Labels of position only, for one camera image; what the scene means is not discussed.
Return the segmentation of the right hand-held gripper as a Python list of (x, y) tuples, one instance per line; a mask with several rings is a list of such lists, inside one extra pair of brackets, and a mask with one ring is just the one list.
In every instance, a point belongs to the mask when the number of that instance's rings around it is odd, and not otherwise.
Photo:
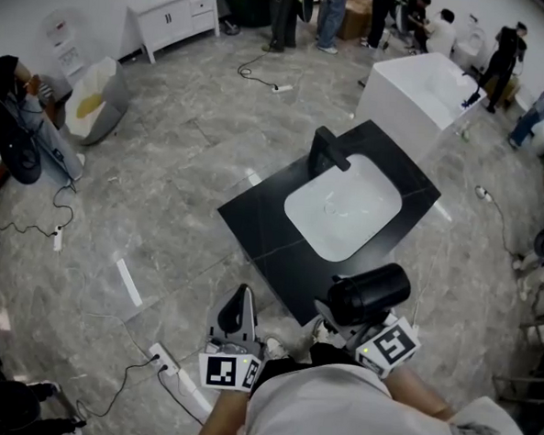
[(352, 360), (380, 379), (408, 361), (420, 348), (416, 329), (405, 317), (399, 318), (395, 313), (381, 312), (365, 321), (340, 326), (325, 302), (316, 299), (315, 307), (326, 328), (344, 339), (344, 350)]

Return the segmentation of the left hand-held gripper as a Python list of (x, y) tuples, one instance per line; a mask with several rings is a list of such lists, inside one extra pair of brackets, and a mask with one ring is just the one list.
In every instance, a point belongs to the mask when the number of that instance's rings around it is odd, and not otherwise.
[[(209, 337), (254, 342), (257, 315), (254, 292), (247, 284), (226, 293), (210, 309), (207, 321)], [(252, 353), (242, 345), (209, 340), (199, 354), (202, 387), (249, 393), (261, 371), (260, 344)]]

